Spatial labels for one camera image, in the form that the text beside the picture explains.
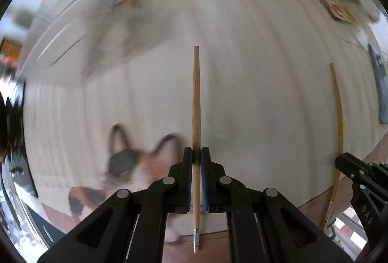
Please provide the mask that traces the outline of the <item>cat print table mat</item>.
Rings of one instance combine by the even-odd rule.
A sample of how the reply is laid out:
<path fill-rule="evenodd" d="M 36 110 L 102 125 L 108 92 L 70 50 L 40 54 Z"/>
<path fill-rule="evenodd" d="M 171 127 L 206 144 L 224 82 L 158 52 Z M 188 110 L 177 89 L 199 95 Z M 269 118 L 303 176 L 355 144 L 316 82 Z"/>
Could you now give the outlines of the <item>cat print table mat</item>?
<path fill-rule="evenodd" d="M 121 187 L 165 177 L 192 140 L 247 187 L 311 219 L 345 149 L 387 138 L 368 47 L 387 55 L 379 0 L 42 0 L 22 48 L 29 206 L 68 232 Z"/>

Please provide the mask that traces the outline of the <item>red white snack packet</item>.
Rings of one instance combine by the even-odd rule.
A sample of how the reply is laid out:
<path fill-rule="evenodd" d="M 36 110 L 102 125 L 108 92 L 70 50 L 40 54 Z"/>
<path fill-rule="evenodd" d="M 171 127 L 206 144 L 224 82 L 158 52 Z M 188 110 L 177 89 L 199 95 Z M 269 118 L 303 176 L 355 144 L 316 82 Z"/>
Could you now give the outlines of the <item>red white snack packet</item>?
<path fill-rule="evenodd" d="M 323 0 L 328 7 L 331 15 L 340 21 L 346 21 L 348 23 L 356 23 L 356 19 L 351 11 L 344 4 L 336 0 Z"/>

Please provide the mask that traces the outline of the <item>blue grey phone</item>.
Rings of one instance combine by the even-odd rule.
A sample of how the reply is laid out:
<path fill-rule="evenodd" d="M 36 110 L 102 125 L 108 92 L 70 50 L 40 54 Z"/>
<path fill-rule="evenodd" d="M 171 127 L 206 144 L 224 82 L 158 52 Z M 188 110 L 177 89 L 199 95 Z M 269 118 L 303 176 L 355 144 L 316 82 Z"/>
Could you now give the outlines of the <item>blue grey phone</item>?
<path fill-rule="evenodd" d="M 376 88 L 378 93 L 380 123 L 388 123 L 388 92 L 387 92 L 387 72 L 383 63 L 381 53 L 371 44 L 368 45 L 373 72 L 376 79 Z"/>

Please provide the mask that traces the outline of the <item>clear plastic utensil organizer tray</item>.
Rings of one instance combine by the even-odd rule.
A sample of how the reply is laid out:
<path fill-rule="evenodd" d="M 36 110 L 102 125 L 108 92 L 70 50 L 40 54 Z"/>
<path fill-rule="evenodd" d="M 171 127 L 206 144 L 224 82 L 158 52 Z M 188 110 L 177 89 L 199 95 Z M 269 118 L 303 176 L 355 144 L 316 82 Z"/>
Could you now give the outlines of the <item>clear plastic utensil organizer tray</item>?
<path fill-rule="evenodd" d="M 18 74 L 78 86 L 173 37 L 171 0 L 73 0 L 33 42 Z"/>

